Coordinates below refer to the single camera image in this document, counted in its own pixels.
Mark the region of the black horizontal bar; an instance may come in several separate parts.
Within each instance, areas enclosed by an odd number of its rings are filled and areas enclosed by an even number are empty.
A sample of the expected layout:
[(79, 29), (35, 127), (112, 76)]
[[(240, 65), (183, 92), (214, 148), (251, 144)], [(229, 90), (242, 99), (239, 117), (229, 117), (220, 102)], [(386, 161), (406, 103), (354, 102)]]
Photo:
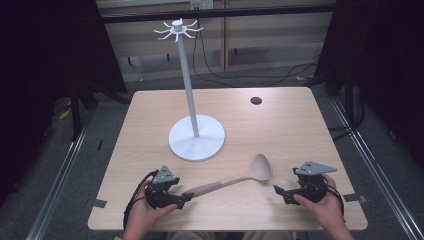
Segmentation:
[(202, 18), (220, 18), (220, 17), (243, 17), (260, 15), (286, 15), (286, 14), (306, 14), (306, 13), (326, 13), (333, 12), (337, 8), (336, 4), (318, 4), (318, 5), (294, 5), (294, 6), (275, 6), (275, 7), (254, 7), (254, 8), (230, 8), (215, 10), (187, 10), (158, 13), (132, 13), (132, 14), (110, 14), (103, 15), (100, 20), (103, 23), (129, 23), (129, 22), (148, 22), (159, 20), (176, 19), (202, 19)]

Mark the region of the black curtain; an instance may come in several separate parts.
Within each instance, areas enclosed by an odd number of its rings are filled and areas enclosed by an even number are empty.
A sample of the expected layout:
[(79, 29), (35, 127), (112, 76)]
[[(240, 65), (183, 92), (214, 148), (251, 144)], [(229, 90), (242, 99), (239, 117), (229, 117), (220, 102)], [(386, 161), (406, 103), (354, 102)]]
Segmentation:
[(51, 124), (54, 104), (86, 107), (126, 86), (96, 0), (0, 0), (0, 207)]
[(356, 82), (424, 168), (424, 0), (336, 0), (315, 75)]

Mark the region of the black metal stand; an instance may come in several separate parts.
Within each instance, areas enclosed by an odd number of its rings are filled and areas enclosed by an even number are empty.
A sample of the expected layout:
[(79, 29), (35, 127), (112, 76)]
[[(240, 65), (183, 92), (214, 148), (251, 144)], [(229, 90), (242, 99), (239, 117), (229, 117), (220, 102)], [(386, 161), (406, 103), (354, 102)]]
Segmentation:
[(343, 107), (342, 116), (344, 117), (344, 132), (333, 137), (334, 141), (342, 139), (348, 135), (354, 134), (364, 119), (364, 102), (359, 93), (354, 96), (354, 79), (350, 71), (346, 71), (343, 77), (339, 78), (339, 87), (334, 87), (333, 90), (337, 93), (343, 92), (344, 103), (340, 104)]
[(92, 88), (84, 83), (72, 83), (69, 98), (73, 123), (72, 140), (76, 141), (82, 131), (79, 103), (82, 103), (86, 109), (95, 109), (98, 102), (93, 95)]

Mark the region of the wall power socket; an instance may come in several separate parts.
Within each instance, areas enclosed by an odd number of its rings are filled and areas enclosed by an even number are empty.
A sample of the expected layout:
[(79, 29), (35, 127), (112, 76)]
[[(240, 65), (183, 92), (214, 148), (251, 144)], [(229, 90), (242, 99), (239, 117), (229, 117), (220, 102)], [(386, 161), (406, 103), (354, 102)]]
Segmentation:
[(192, 10), (210, 10), (214, 8), (213, 0), (190, 0)]

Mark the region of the white hook stand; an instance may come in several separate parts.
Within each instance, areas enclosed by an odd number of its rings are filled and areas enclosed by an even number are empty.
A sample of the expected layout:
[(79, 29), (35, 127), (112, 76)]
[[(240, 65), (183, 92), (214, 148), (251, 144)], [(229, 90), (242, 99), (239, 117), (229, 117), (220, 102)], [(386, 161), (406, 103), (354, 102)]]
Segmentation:
[(196, 113), (184, 43), (185, 37), (193, 39), (190, 32), (201, 31), (201, 28), (193, 29), (196, 24), (197, 21), (194, 21), (186, 25), (184, 20), (180, 18), (174, 20), (171, 24), (164, 23), (167, 27), (166, 30), (155, 30), (155, 33), (163, 34), (160, 40), (174, 36), (175, 43), (178, 46), (189, 115), (173, 125), (168, 136), (168, 143), (175, 155), (189, 162), (201, 162), (212, 158), (221, 150), (226, 140), (224, 127), (217, 119)]

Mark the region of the metal floor rail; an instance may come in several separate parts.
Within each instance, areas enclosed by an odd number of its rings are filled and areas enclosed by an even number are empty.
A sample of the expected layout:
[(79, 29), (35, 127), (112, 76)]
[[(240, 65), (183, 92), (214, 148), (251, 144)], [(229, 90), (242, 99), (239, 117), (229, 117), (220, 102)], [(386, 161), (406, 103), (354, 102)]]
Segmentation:
[(72, 141), (68, 152), (63, 160), (59, 172), (50, 188), (50, 191), (42, 205), (41, 210), (30, 228), (25, 240), (43, 240), (45, 232), (51, 221), (53, 213), (57, 207), (58, 201), (62, 195), (67, 179), (72, 171), (74, 162), (80, 152), (80, 149), (86, 138), (89, 125), (92, 122), (95, 111), (89, 111), (83, 121), (83, 127), (76, 139)]
[(376, 184), (378, 185), (378, 188), (382, 192), (382, 195), (396, 216), (408, 239), (424, 240), (424, 231), (420, 229), (418, 222), (415, 220), (412, 212), (405, 205), (405, 202), (394, 189), (393, 185), (387, 178), (383, 169), (380, 167), (366, 141), (363, 139), (361, 133), (358, 130), (355, 130), (349, 123), (346, 110), (342, 103), (338, 99), (332, 99), (331, 103), (340, 121), (342, 122), (343, 127), (347, 130), (349, 137), (361, 155), (362, 160), (373, 176)]

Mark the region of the beige ladle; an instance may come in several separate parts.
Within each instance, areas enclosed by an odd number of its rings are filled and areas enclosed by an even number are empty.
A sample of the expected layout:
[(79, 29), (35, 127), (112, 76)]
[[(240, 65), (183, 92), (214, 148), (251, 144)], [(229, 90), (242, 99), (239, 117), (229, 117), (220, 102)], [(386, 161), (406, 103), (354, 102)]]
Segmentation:
[(258, 154), (255, 156), (247, 172), (189, 189), (186, 193), (192, 194), (193, 198), (196, 198), (245, 180), (267, 181), (271, 178), (272, 174), (273, 170), (268, 159), (263, 154)]

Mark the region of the person's left hand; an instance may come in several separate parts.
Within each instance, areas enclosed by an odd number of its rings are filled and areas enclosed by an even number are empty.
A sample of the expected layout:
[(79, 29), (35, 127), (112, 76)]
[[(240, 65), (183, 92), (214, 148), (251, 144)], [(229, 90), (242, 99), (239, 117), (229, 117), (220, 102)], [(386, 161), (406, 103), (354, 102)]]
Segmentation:
[(176, 205), (153, 209), (145, 197), (145, 188), (149, 183), (150, 181), (146, 180), (132, 199), (132, 208), (128, 215), (124, 233), (147, 234), (160, 218), (177, 209)]

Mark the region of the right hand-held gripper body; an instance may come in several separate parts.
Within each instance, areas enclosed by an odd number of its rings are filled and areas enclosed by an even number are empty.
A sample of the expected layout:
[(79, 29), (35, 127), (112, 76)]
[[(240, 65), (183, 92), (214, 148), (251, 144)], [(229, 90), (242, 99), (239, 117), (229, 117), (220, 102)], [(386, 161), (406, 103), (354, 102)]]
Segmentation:
[(327, 192), (322, 175), (336, 171), (335, 167), (306, 161), (300, 167), (293, 169), (300, 185), (299, 189), (294, 190), (294, 194), (301, 195), (314, 203), (321, 201)]

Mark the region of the person's right hand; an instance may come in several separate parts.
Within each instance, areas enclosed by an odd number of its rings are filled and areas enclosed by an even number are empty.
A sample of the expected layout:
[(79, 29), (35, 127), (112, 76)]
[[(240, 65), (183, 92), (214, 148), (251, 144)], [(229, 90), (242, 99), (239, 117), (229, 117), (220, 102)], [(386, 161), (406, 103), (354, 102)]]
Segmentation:
[(343, 219), (339, 200), (331, 193), (327, 193), (318, 203), (311, 202), (298, 194), (295, 194), (293, 198), (314, 215), (322, 228), (330, 219)]

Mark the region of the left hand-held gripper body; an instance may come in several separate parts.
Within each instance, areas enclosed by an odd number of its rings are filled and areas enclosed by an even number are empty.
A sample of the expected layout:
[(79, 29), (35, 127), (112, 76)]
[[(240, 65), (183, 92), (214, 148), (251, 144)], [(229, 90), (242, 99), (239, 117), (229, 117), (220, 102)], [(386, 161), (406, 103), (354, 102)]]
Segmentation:
[(178, 183), (179, 178), (167, 166), (163, 165), (145, 190), (148, 204), (153, 209), (164, 208), (172, 204), (179, 205), (180, 197), (168, 193), (170, 188)]

